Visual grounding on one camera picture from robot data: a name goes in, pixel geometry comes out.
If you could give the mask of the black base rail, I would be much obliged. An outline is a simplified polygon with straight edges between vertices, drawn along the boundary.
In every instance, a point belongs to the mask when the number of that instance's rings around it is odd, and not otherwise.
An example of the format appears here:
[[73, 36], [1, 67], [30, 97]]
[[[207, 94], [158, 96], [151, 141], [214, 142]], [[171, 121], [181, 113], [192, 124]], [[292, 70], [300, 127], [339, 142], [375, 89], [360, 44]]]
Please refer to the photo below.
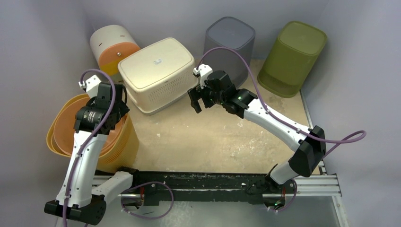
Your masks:
[[288, 180], [278, 185], [266, 174], [196, 173], [196, 172], [133, 172], [133, 183], [124, 191], [137, 194], [146, 206], [161, 201], [247, 202], [274, 206], [284, 205], [285, 196], [295, 192]]

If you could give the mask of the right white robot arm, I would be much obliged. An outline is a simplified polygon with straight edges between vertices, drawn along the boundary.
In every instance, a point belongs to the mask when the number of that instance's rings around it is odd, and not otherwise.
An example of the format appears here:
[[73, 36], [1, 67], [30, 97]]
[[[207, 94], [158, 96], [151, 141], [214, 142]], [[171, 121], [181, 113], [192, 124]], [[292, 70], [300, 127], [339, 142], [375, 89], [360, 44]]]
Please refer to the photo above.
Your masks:
[[242, 88], [237, 89], [230, 77], [222, 70], [213, 71], [209, 66], [201, 65], [193, 69], [199, 85], [188, 90], [191, 106], [201, 112], [198, 102], [201, 99], [205, 108], [222, 106], [229, 114], [253, 122], [283, 141], [293, 152], [286, 162], [274, 166], [265, 177], [266, 188], [278, 192], [284, 183], [297, 177], [309, 177], [326, 154], [326, 145], [312, 139], [323, 139], [324, 130], [318, 126], [313, 129], [301, 125], [273, 109], [265, 110], [261, 99]]

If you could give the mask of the aluminium frame rail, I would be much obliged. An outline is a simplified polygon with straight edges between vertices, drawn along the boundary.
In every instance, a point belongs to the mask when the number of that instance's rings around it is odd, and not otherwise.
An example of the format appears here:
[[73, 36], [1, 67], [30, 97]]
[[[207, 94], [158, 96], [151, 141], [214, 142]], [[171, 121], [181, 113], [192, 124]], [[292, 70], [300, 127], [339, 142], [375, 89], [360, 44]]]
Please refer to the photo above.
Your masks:
[[[131, 167], [127, 167], [127, 168], [129, 168], [129, 171], [132, 175], [135, 170], [138, 170], [138, 169], [131, 168]], [[294, 198], [296, 196], [307, 196], [307, 197], [330, 196], [333, 199], [337, 199], [338, 197], [340, 197], [341, 191], [340, 191], [340, 185], [339, 185], [337, 176], [328, 175], [325, 172], [324, 168], [325, 168], [324, 163], [319, 162], [319, 164], [317, 165], [317, 169], [319, 170], [320, 173], [318, 175], [311, 175], [310, 177], [299, 176], [299, 177], [296, 177], [295, 179], [291, 180], [295, 184], [295, 192], [290, 195], [286, 195], [284, 197], [285, 198], [284, 205], [279, 205], [279, 204], [276, 204], [274, 206], [265, 205], [267, 210], [270, 212], [273, 212], [273, 213], [278, 213], [278, 212], [282, 211], [285, 207], [289, 206], [289, 204], [290, 204], [289, 201], [286, 200], [287, 197]], [[111, 178], [115, 173], [107, 173], [107, 172], [99, 171], [96, 169], [96, 173], [93, 178], [92, 187], [95, 188], [95, 187], [98, 187], [99, 185], [103, 184], [109, 178]], [[142, 205], [145, 206], [144, 200], [139, 198], [139, 196], [137, 194], [126, 194], [123, 191], [116, 198], [137, 199], [142, 203]]]

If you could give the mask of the white mini drawer cabinet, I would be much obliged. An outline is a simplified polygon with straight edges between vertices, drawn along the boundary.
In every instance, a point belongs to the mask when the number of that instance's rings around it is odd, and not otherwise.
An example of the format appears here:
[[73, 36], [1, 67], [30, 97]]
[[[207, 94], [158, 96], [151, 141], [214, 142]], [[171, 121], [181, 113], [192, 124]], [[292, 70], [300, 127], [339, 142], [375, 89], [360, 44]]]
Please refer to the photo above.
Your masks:
[[122, 83], [118, 64], [140, 50], [129, 31], [120, 25], [104, 26], [90, 37], [89, 44], [100, 70], [107, 73], [114, 83]]

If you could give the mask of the grey plastic basket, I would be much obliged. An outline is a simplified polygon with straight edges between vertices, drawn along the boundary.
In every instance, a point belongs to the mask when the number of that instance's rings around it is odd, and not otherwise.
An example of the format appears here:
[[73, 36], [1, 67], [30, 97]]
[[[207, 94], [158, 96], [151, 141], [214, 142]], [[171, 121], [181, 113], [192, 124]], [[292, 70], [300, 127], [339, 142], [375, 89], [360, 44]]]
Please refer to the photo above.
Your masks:
[[[235, 17], [223, 17], [206, 30], [204, 52], [216, 47], [226, 47], [240, 54], [249, 65], [255, 35], [255, 30], [247, 23]], [[209, 65], [214, 71], [225, 71], [239, 88], [248, 78], [248, 70], [242, 59], [231, 51], [219, 49], [207, 54], [202, 63]]]

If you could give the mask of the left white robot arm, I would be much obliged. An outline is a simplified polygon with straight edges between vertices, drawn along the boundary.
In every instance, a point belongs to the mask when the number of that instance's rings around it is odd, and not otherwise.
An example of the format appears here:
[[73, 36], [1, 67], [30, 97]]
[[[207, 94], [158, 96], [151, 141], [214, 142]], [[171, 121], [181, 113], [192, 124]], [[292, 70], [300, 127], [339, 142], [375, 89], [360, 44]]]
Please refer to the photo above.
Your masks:
[[74, 143], [67, 174], [55, 200], [46, 202], [44, 212], [86, 225], [98, 225], [107, 205], [123, 191], [136, 193], [141, 180], [122, 167], [106, 182], [93, 188], [97, 162], [110, 131], [129, 112], [124, 85], [101, 82], [75, 115]]

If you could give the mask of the orange plastic basin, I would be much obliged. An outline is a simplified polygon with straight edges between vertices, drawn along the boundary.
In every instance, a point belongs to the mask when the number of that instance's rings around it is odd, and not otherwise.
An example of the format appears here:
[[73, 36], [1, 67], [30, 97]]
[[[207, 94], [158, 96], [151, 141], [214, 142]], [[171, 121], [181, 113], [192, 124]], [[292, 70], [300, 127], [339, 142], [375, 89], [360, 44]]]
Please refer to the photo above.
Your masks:
[[[81, 94], [70, 99], [61, 109], [55, 119], [53, 133], [51, 134], [51, 142], [55, 143], [53, 147], [55, 148], [56, 152], [62, 156], [70, 157], [72, 154], [75, 133], [75, 115], [77, 111], [85, 106], [88, 101], [89, 96], [86, 94]], [[117, 140], [120, 138], [122, 130], [128, 121], [128, 115], [122, 117], [122, 119], [115, 126], [115, 129], [110, 131], [101, 150], [100, 157], [103, 157], [110, 152], [112, 146], [115, 145]]]

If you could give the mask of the white plastic basket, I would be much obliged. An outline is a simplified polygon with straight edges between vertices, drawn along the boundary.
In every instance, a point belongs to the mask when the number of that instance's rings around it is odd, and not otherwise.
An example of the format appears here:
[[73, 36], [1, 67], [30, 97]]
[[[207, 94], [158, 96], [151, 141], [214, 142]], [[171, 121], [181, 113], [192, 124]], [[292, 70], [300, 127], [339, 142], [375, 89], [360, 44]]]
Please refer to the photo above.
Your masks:
[[129, 98], [148, 115], [166, 108], [198, 84], [192, 74], [194, 67], [193, 55], [172, 37], [135, 52], [117, 65]]

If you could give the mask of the yellow plastic basket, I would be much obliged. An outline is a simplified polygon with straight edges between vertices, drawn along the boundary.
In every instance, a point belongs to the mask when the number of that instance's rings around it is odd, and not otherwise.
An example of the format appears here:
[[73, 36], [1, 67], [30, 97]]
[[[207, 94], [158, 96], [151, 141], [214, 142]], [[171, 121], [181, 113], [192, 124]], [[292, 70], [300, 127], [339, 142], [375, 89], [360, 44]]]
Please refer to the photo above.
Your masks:
[[[136, 158], [139, 149], [139, 139], [135, 132], [131, 117], [129, 114], [129, 121], [126, 123], [122, 130], [120, 138], [117, 140], [116, 144], [112, 146], [112, 149], [105, 156], [100, 157], [97, 162], [96, 169], [99, 171], [107, 173], [115, 173], [121, 167], [131, 167]], [[54, 142], [51, 142], [51, 134], [53, 133], [53, 121], [51, 127], [48, 130], [46, 136], [46, 143], [50, 151], [62, 156], [56, 152]]]

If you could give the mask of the green plastic basket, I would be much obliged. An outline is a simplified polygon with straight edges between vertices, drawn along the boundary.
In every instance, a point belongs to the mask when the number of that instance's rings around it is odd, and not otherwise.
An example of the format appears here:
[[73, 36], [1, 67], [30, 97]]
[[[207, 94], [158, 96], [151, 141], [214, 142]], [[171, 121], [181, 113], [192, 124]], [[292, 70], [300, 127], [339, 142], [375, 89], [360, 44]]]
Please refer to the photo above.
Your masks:
[[279, 32], [257, 80], [283, 98], [301, 89], [327, 42], [324, 31], [301, 21], [290, 21]]

